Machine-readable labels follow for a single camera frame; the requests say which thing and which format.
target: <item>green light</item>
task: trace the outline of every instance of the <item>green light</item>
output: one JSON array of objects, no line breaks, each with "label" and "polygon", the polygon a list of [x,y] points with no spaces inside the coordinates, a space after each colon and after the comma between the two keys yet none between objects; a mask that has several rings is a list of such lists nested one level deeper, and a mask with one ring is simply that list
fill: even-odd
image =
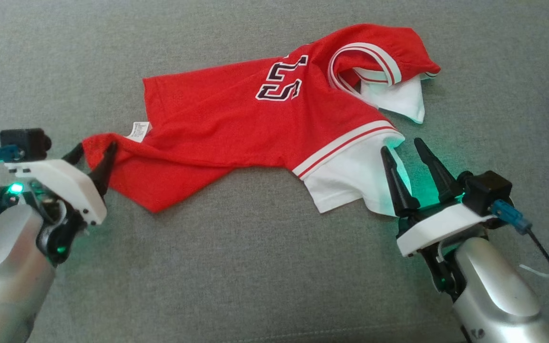
[{"label": "green light", "polygon": [[9,193],[12,194],[20,194],[22,193],[22,190],[24,189],[24,185],[18,182],[14,182],[10,185],[10,188],[8,188]]}]

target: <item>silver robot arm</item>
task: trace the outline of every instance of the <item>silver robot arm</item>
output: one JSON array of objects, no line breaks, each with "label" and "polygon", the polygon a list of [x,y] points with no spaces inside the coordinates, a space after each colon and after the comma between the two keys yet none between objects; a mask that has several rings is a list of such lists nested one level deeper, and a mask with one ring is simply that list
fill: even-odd
[{"label": "silver robot arm", "polygon": [[423,256],[436,290],[453,300],[468,343],[549,343],[537,296],[488,241],[488,230],[507,224],[493,209],[505,205],[515,211],[512,184],[492,171],[477,176],[466,171],[455,180],[421,139],[415,145],[439,193],[439,203],[424,208],[406,189],[388,148],[381,150],[400,217],[401,254]]},{"label": "silver robot arm", "polygon": [[48,160],[50,141],[42,130],[0,135],[0,162],[23,182],[0,187],[0,343],[24,343],[73,239],[107,215],[107,191],[116,146],[90,174],[67,160]]}]

